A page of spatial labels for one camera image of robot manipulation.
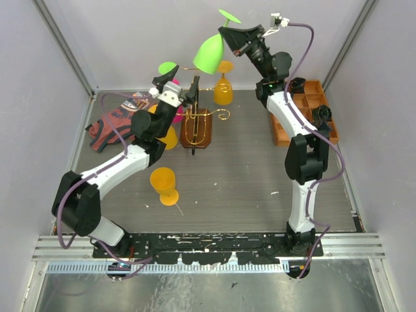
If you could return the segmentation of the green wine glass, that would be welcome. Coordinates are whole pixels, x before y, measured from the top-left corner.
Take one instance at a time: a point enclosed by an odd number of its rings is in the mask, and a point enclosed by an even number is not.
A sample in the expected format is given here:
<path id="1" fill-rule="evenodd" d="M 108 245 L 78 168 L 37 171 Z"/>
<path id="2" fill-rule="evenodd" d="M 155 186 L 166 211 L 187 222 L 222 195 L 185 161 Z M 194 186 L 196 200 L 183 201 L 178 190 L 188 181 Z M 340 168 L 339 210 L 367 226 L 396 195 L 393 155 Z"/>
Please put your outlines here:
<path id="1" fill-rule="evenodd" d="M 224 41 L 219 31 L 202 43 L 193 59 L 193 65 L 203 73 L 216 73 L 224 55 Z"/>
<path id="2" fill-rule="evenodd" d="M 164 75 L 168 72 L 170 72 L 172 69 L 174 69 L 177 66 L 175 62 L 172 61 L 166 61 L 159 65 L 158 72 L 160 75 Z"/>

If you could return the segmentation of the pink plastic wine glass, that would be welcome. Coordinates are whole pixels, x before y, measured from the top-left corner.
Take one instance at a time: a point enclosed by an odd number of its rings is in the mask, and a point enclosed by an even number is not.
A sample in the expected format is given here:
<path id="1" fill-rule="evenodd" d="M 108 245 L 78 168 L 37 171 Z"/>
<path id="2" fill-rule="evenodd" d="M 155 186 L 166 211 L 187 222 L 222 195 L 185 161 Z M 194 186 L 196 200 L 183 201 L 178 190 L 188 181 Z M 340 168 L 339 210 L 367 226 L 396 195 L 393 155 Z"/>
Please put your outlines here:
<path id="1" fill-rule="evenodd" d="M 180 82 L 176 78 L 172 79 L 172 82 L 175 83 L 176 85 L 180 85 Z M 176 112 L 175 118 L 172 121 L 173 124 L 176 124 L 176 123 L 178 124 L 179 122 L 182 121 L 183 119 L 183 116 L 181 115 L 182 113 L 183 113 L 183 107 L 179 106 Z"/>

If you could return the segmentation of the orange wine glass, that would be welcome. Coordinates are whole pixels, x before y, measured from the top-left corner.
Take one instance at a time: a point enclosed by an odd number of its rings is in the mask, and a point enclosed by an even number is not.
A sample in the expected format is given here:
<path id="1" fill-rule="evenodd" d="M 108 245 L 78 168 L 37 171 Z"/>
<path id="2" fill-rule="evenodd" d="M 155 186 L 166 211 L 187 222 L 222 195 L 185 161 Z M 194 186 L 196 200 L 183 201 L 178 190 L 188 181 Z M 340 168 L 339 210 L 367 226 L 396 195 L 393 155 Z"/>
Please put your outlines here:
<path id="1" fill-rule="evenodd" d="M 213 89 L 213 101 L 217 105 L 229 105 L 233 101 L 233 88 L 226 74 L 233 70 L 233 63 L 229 60 L 223 60 L 217 72 L 221 74 Z"/>
<path id="2" fill-rule="evenodd" d="M 173 206 L 178 202 L 179 193 L 176 190 L 176 177 L 172 169 L 157 168 L 151 173 L 149 180 L 163 205 Z"/>

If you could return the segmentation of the yellow plastic wine glass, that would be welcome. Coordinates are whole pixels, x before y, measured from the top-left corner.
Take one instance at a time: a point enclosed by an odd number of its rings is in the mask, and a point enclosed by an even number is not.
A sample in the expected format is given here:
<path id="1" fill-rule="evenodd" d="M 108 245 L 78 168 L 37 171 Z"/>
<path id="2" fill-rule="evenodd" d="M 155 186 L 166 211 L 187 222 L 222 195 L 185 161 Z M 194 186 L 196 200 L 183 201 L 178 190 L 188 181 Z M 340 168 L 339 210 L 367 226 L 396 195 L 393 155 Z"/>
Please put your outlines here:
<path id="1" fill-rule="evenodd" d="M 164 137 L 157 137 L 157 139 L 166 144 L 165 150 L 173 149 L 178 143 L 178 137 L 173 125 L 169 126 L 167 134 Z"/>

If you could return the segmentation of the orange wine glass front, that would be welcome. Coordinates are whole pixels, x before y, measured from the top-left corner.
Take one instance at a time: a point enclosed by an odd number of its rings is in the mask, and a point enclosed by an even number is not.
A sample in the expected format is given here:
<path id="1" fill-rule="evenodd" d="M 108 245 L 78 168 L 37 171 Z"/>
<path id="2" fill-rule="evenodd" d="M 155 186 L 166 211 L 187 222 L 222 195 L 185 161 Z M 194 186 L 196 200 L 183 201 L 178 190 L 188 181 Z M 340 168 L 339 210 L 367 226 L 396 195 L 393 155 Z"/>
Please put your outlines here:
<path id="1" fill-rule="evenodd" d="M 176 190 L 176 177 L 172 169 L 157 168 L 151 173 L 149 180 L 163 205 L 173 206 L 178 202 L 179 193 Z"/>

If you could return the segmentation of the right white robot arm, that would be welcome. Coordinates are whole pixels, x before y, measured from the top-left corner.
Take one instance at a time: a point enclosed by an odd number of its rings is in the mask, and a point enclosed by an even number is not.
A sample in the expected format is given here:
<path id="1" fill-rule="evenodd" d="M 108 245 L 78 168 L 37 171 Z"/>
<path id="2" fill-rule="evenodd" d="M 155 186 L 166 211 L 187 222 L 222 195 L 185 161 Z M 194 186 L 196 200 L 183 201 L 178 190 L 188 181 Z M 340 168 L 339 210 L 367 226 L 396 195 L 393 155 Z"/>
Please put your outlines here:
<path id="1" fill-rule="evenodd" d="M 290 139 L 285 171 L 292 181 L 292 208 L 284 246 L 289 254 L 299 256 L 315 243 L 313 213 L 318 183 L 328 168 L 329 134 L 317 130 L 294 104 L 287 91 L 292 58 L 286 52 L 270 53 L 262 26 L 220 27 L 218 32 L 235 56 L 246 55 L 261 74 L 256 97 Z"/>

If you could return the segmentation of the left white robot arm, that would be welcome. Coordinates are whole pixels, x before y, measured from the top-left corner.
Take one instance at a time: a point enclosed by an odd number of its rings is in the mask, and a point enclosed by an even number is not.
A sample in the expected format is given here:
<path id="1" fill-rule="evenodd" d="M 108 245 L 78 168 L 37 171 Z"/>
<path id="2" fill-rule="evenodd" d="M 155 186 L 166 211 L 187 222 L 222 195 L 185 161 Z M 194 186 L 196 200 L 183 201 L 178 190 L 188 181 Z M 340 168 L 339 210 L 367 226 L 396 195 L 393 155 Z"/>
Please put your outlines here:
<path id="1" fill-rule="evenodd" d="M 199 76 L 195 76 L 187 92 L 173 82 L 178 71 L 175 66 L 169 72 L 153 78 L 149 95 L 157 99 L 155 112 L 139 109 L 131 117 L 134 139 L 124 150 L 81 174 L 66 172 L 60 181 L 51 208 L 56 218 L 58 241 L 67 249 L 71 242 L 64 242 L 62 226 L 73 234 L 89 237 L 107 254 L 122 261 L 132 247 L 131 235 L 125 229 L 101 214 L 101 199 L 115 186 L 156 163 L 164 153 L 166 144 L 161 138 L 168 133 L 180 106 L 196 103 L 199 94 Z"/>

